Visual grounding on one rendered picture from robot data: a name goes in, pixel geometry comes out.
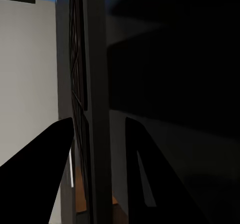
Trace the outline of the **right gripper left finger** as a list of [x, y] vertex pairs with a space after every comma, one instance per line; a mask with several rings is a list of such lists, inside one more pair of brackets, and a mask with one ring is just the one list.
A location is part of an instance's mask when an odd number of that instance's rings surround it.
[[55, 122], [0, 166], [0, 224], [49, 224], [74, 135]]

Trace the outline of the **keyboard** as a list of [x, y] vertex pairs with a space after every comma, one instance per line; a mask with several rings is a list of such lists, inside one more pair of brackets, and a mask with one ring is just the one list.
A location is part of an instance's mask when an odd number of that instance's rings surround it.
[[88, 224], [113, 224], [105, 0], [68, 0], [71, 104]]

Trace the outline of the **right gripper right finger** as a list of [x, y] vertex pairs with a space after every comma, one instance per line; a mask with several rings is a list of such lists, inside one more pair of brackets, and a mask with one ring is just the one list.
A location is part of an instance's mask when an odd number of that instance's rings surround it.
[[[145, 126], [125, 119], [129, 224], [210, 224]], [[156, 207], [145, 204], [137, 151]]]

